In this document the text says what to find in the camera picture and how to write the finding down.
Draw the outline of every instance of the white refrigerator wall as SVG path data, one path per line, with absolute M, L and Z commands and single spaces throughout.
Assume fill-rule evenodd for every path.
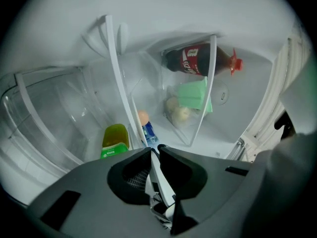
M 270 61 L 294 19 L 284 0 L 30 0 L 2 47 L 0 74 L 95 59 L 81 35 L 104 14 L 114 16 L 115 29 L 128 24 L 128 51 L 172 36 L 216 33 L 224 45 Z M 91 34 L 97 36 L 97 30 Z

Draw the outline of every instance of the bottle label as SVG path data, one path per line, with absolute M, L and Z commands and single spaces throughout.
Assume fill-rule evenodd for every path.
M 185 73 L 202 75 L 198 70 L 198 52 L 203 45 L 185 47 L 180 58 L 181 68 Z

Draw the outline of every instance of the red bottle cap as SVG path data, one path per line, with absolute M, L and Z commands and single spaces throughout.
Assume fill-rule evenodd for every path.
M 230 58 L 230 70 L 231 70 L 231 76 L 233 76 L 233 73 L 235 70 L 242 70 L 243 68 L 243 61 L 242 59 L 237 59 L 237 54 L 235 49 L 233 49 L 233 56 Z

